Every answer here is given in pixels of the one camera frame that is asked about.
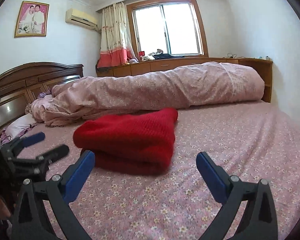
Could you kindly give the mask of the clothes pile on windowsill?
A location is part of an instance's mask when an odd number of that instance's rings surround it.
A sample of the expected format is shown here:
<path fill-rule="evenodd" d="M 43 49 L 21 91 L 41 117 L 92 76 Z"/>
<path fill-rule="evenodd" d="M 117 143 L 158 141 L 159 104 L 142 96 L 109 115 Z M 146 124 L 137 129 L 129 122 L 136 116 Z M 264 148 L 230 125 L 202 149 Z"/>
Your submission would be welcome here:
<path fill-rule="evenodd" d="M 163 50 L 158 49 L 155 52 L 149 53 L 147 55 L 144 55 L 141 59 L 141 61 L 154 61 L 154 60 L 165 60 L 165 59 L 177 59 L 182 58 L 181 56 L 173 56 L 171 54 L 164 53 Z"/>

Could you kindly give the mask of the rolled pink floral duvet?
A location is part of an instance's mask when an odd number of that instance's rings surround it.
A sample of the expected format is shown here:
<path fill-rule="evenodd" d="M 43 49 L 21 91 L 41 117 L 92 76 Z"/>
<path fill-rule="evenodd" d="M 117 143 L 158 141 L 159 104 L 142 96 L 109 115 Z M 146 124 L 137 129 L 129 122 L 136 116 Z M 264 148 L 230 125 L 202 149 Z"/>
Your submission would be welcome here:
<path fill-rule="evenodd" d="M 55 85 L 27 110 L 46 126 L 65 126 L 107 114 L 258 101 L 264 87 L 251 67 L 207 62 L 137 76 L 83 77 Z"/>

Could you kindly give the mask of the wooden window frame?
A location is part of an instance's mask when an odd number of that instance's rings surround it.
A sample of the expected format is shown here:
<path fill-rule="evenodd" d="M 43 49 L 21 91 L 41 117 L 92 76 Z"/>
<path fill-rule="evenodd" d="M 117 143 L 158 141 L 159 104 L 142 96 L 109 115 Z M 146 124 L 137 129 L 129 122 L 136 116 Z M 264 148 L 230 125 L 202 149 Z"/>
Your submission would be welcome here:
<path fill-rule="evenodd" d="M 145 0 L 126 5 L 132 48 L 137 57 L 161 49 L 172 56 L 208 57 L 197 0 Z"/>

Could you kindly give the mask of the framed wedding photo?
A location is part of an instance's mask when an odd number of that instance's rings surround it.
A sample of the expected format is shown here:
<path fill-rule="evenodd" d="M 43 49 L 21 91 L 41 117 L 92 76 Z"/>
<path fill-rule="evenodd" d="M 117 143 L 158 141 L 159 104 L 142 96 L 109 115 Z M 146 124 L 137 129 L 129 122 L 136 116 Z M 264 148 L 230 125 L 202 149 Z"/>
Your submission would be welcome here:
<path fill-rule="evenodd" d="M 14 37 L 45 37 L 49 5 L 46 3 L 22 1 Z"/>

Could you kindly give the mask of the white wall air conditioner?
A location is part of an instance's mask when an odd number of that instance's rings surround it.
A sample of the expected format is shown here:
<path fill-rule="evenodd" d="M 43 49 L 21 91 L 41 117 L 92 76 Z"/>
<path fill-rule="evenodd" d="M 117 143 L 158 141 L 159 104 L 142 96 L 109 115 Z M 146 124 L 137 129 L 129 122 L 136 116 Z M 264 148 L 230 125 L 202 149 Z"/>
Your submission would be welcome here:
<path fill-rule="evenodd" d="M 66 23 L 79 25 L 91 30 L 97 30 L 97 19 L 85 12 L 77 9 L 69 9 L 66 11 Z"/>

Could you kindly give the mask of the dark wooden headboard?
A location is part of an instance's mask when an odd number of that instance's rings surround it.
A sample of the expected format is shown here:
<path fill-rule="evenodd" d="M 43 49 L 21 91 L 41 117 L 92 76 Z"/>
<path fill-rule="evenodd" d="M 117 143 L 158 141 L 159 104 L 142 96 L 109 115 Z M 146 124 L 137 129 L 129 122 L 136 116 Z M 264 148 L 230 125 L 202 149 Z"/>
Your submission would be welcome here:
<path fill-rule="evenodd" d="M 82 77 L 82 64 L 54 62 L 26 63 L 4 72 L 0 75 L 0 129 L 25 115 L 26 106 L 40 93 Z"/>

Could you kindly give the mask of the red knitted sweater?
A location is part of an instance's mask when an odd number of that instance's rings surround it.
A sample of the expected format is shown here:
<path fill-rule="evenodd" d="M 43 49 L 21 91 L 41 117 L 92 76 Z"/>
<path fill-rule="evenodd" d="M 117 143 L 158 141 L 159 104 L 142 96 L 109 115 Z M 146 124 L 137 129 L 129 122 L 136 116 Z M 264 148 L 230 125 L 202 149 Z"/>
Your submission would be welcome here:
<path fill-rule="evenodd" d="M 178 111 L 165 108 L 139 115 L 106 115 L 86 121 L 73 135 L 77 148 L 95 155 L 95 166 L 132 175 L 167 172 L 174 152 Z"/>

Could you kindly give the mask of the cream and red curtain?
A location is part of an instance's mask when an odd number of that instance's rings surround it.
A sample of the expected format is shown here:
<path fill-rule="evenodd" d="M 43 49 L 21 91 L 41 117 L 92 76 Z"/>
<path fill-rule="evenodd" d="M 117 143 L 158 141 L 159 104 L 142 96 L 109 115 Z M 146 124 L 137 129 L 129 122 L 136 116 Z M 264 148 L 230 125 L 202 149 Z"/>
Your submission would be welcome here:
<path fill-rule="evenodd" d="M 123 2 L 102 9 L 101 47 L 97 68 L 125 65 L 137 60 L 127 32 L 127 10 Z"/>

